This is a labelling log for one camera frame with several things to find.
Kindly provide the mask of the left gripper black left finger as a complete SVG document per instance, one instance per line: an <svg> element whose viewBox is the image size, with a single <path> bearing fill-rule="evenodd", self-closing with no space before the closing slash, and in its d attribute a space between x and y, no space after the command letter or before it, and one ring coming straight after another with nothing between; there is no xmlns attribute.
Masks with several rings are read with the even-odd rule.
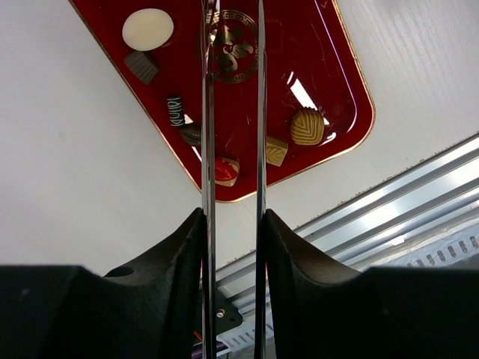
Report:
<svg viewBox="0 0 479 359"><path fill-rule="evenodd" d="M3 358L190 358L205 217L99 276L81 266L2 266Z"/></svg>

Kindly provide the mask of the white oval chocolate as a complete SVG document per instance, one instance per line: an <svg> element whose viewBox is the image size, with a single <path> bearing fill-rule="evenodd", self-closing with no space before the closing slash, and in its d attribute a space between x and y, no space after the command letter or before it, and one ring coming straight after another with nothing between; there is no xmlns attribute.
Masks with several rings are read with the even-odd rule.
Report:
<svg viewBox="0 0 479 359"><path fill-rule="evenodd" d="M160 9L145 8L130 14L122 28L126 45L136 51L146 52L165 44L174 32L171 16Z"/></svg>

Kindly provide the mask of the metal tongs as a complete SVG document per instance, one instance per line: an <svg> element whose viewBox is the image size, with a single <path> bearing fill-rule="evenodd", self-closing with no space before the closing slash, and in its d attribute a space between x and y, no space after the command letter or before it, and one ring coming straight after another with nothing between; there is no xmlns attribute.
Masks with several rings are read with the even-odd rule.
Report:
<svg viewBox="0 0 479 359"><path fill-rule="evenodd" d="M201 72L202 72L202 142L201 196L206 216L207 237L202 254L203 357L216 357L216 185L215 176L215 106L213 20L221 14L220 1L202 1ZM263 217L266 212L266 22L262 1L258 6L258 81L257 81L257 218L255 260L254 357L266 357L266 250L262 244Z"/></svg>

